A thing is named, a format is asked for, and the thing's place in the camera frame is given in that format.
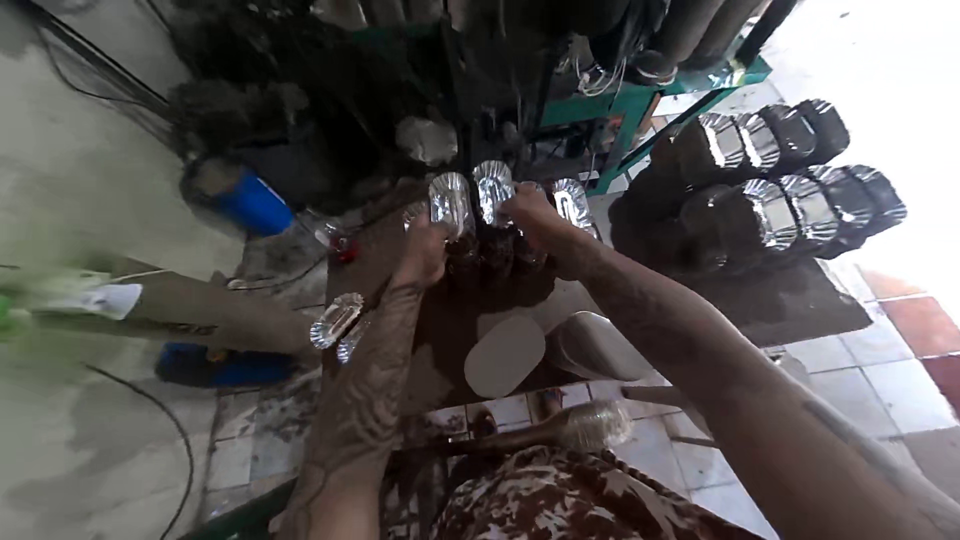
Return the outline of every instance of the green metal frame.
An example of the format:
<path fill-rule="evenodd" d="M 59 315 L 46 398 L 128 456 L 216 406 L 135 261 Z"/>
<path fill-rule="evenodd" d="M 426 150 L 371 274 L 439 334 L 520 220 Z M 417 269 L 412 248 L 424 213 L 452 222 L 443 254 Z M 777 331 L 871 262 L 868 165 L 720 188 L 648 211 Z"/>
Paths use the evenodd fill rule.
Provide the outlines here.
<path fill-rule="evenodd" d="M 624 83 L 619 90 L 613 88 L 599 96 L 578 95 L 564 100 L 548 102 L 543 107 L 543 118 L 540 126 L 556 126 L 618 114 L 623 115 L 620 129 L 613 140 L 607 163 L 601 170 L 597 185 L 588 191 L 588 195 L 599 195 L 607 192 L 614 178 L 624 174 L 638 161 L 646 157 L 650 153 L 654 142 L 665 131 L 660 130 L 656 135 L 645 140 L 633 152 L 627 154 L 640 122 L 655 102 L 656 94 L 663 97 L 701 91 L 707 92 L 697 103 L 670 122 L 668 127 L 673 127 L 683 125 L 697 114 L 710 110 L 737 88 L 763 82 L 770 72 L 771 68 L 767 62 L 763 58 L 757 57 L 747 69 L 738 69 L 727 64 L 715 73 L 680 72 L 676 81 L 663 87 L 637 86 Z"/>

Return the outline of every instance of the work table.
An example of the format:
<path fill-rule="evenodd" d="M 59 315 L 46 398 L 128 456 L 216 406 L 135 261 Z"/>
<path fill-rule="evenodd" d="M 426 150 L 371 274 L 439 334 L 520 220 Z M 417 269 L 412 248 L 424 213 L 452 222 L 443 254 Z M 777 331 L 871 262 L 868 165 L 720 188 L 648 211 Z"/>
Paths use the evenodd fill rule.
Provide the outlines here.
<path fill-rule="evenodd" d="M 588 199 L 601 238 L 614 249 L 608 213 L 618 196 Z M 400 212 L 368 226 L 356 240 L 356 260 L 330 264 L 328 302 L 347 292 L 358 292 L 368 302 L 375 302 L 403 250 Z M 717 306 L 758 347 L 858 330 L 870 324 L 863 308 L 852 297 L 839 292 L 814 259 L 776 272 L 684 284 Z M 565 282 L 549 270 L 475 294 L 452 291 L 445 280 L 441 281 L 426 293 L 420 308 L 402 412 L 415 414 L 485 401 L 467 385 L 463 369 L 468 352 L 481 336 L 514 315 L 529 316 L 544 332 L 549 332 L 566 317 L 582 310 L 601 313 L 579 282 Z M 324 352 L 324 366 L 335 373 L 333 349 Z M 516 393 L 580 380 L 545 360 Z"/>

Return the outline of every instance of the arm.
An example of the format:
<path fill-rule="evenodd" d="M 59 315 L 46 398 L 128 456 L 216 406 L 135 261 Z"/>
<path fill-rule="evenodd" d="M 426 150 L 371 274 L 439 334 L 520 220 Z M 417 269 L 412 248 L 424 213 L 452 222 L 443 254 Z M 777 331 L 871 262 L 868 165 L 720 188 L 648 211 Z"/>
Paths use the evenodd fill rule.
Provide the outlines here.
<path fill-rule="evenodd" d="M 568 225 L 531 187 L 505 210 L 696 406 L 782 538 L 960 537 L 960 505 L 785 375 L 695 292 Z"/>
<path fill-rule="evenodd" d="M 396 435 L 423 291 L 444 274 L 444 231 L 415 220 L 406 253 L 350 363 L 317 405 L 280 538 L 379 537 L 380 481 Z"/>

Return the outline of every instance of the blue container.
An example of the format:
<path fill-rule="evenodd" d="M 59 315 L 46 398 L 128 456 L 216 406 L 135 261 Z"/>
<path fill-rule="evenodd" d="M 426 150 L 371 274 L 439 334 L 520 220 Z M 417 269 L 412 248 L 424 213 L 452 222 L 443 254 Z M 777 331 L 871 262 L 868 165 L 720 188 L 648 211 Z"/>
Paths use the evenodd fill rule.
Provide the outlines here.
<path fill-rule="evenodd" d="M 214 201 L 241 227 L 261 236 L 280 234 L 294 221 L 294 214 L 283 199 L 246 167 L 233 190 L 218 195 Z"/>

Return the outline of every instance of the concrete wall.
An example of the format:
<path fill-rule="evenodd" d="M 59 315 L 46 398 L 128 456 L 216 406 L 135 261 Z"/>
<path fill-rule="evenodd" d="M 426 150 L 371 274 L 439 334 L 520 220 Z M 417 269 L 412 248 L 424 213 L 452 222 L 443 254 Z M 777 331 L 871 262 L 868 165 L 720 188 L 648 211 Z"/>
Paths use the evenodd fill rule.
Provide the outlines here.
<path fill-rule="evenodd" d="M 180 200 L 177 158 L 117 110 L 66 88 L 3 2 L 0 73 L 0 263 L 111 249 L 199 279 L 233 269 L 241 239 Z M 199 486 L 214 399 L 153 379 L 157 347 L 51 333 L 0 345 L 0 537 L 159 536 L 185 485 L 177 434 L 152 404 L 77 367 L 104 366 L 172 407 L 194 440 Z"/>

